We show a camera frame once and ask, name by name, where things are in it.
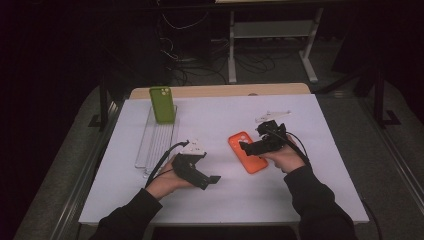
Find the table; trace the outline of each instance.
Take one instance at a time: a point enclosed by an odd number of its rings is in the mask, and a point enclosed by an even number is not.
[[[336,202],[353,221],[369,221],[316,97],[308,94],[305,85],[171,89],[174,104],[179,109],[179,141],[197,138],[208,153],[197,163],[197,169],[207,176],[220,175],[222,178],[205,191],[183,189],[163,199],[164,207],[152,220],[153,225],[260,225],[300,220],[291,206],[291,195],[283,182],[284,174],[272,164],[256,174],[248,174],[227,144],[227,138],[240,131],[248,132],[254,141],[259,140],[254,119],[267,110],[292,111],[290,116],[277,120],[277,123],[284,122],[288,131],[302,140],[316,176],[335,192]],[[274,95],[242,96],[252,90],[264,94],[267,89]],[[278,94],[276,89],[285,95],[275,95]],[[115,208],[128,203],[147,180],[141,170],[134,167],[151,106],[150,100],[145,99],[147,91],[134,90],[131,99],[124,103],[80,216],[82,224],[97,224]],[[184,97],[186,91],[193,95]],[[211,97],[213,92],[218,96]]]

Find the orange phone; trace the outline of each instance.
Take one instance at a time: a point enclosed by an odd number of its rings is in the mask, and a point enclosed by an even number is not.
[[[266,168],[268,166],[266,159],[253,155],[247,156],[246,152],[240,147],[239,142],[241,141],[246,143],[253,142],[246,132],[239,132],[228,138],[228,144],[230,144],[231,149],[233,149],[246,171],[253,174]]]

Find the floor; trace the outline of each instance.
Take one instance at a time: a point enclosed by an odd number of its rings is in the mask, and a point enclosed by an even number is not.
[[[344,76],[331,71],[341,42],[318,39],[310,59],[319,81],[309,83],[297,54],[303,44],[302,39],[240,42],[236,45],[237,84],[302,82],[314,91]],[[228,81],[224,56],[212,64],[187,61],[181,65],[184,71],[175,72],[178,78],[171,85]],[[393,110],[401,125],[381,129],[372,118],[372,92],[368,97],[356,97],[352,91],[355,83],[353,80],[317,98],[358,194],[369,206],[371,221],[355,226],[358,238],[422,239],[422,189],[411,186],[424,185],[424,127],[408,110],[401,94],[386,84],[385,109]],[[99,114],[98,88],[93,89],[15,239],[83,240],[95,231],[95,227],[80,226],[77,220],[119,108],[112,106],[110,113],[111,124],[104,131],[89,126],[92,117]],[[415,182],[399,165],[411,171]]]

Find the black sleeve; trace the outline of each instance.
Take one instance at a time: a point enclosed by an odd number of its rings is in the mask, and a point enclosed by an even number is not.
[[[99,222],[97,231],[90,239],[137,239],[143,238],[144,230],[162,205],[145,189],[125,206],[117,208]]]
[[[333,191],[309,167],[292,171],[284,181],[293,196],[293,207],[300,215],[302,240],[357,239],[352,219],[337,205]]]

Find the green phone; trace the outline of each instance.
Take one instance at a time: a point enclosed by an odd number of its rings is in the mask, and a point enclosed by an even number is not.
[[[153,86],[150,87],[149,93],[156,122],[159,124],[174,123],[175,109],[171,88],[166,86]]]

